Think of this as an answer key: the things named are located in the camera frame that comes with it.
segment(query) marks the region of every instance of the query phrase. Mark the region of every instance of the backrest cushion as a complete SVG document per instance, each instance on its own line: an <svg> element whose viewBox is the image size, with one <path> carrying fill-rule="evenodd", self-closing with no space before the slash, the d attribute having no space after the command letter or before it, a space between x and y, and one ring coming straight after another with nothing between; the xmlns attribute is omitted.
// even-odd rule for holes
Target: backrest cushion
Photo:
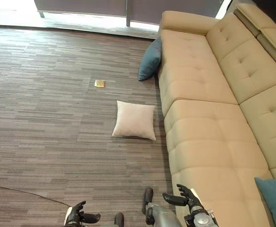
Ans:
<svg viewBox="0 0 276 227"><path fill-rule="evenodd" d="M276 178L276 61L232 14L206 38Z"/></svg>
<svg viewBox="0 0 276 227"><path fill-rule="evenodd" d="M276 62L233 14L206 35L238 103L276 85Z"/></svg>
<svg viewBox="0 0 276 227"><path fill-rule="evenodd" d="M253 38L253 34L232 13L218 21L206 34L206 39L218 61L240 44Z"/></svg>

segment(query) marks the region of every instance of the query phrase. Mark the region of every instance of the sofa armrest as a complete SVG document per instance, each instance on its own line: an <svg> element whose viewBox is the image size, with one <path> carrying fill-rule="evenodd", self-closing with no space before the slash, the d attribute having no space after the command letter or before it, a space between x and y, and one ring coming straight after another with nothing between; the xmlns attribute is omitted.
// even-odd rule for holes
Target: sofa armrest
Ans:
<svg viewBox="0 0 276 227"><path fill-rule="evenodd" d="M161 29L205 35L218 21L213 17L192 13L165 11L160 26Z"/></svg>

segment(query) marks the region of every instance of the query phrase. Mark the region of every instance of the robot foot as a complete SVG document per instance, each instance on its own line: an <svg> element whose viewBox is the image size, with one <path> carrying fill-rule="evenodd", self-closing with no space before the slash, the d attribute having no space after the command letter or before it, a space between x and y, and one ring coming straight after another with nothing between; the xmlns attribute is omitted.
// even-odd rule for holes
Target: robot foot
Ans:
<svg viewBox="0 0 276 227"><path fill-rule="evenodd" d="M146 206L148 203L152 202L152 197L153 197L153 189L150 187L146 188L144 192L144 198L143 198L143 207L142 207L143 214L146 214Z"/></svg>
<svg viewBox="0 0 276 227"><path fill-rule="evenodd" d="M117 225L119 227L124 227L124 215L122 213L116 214L115 225Z"/></svg>

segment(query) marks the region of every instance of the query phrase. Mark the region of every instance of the white pillow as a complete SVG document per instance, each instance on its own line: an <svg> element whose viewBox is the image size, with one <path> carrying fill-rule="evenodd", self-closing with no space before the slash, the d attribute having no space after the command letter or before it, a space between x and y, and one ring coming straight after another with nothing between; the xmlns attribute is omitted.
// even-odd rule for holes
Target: white pillow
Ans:
<svg viewBox="0 0 276 227"><path fill-rule="evenodd" d="M117 101L118 116L112 136L138 136L156 140L153 131L154 105Z"/></svg>

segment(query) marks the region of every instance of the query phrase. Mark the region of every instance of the gray carpet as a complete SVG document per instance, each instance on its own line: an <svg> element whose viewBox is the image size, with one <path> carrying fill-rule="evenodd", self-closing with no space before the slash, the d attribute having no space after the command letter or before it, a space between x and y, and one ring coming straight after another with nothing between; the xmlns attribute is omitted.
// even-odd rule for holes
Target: gray carpet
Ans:
<svg viewBox="0 0 276 227"><path fill-rule="evenodd" d="M151 42L81 32L0 28L0 186L33 192L146 226L147 186L154 202L172 192L155 79L137 81ZM105 88L94 87L105 79ZM116 101L156 105L156 141L112 138ZM0 227L61 227L67 207L0 189Z"/></svg>

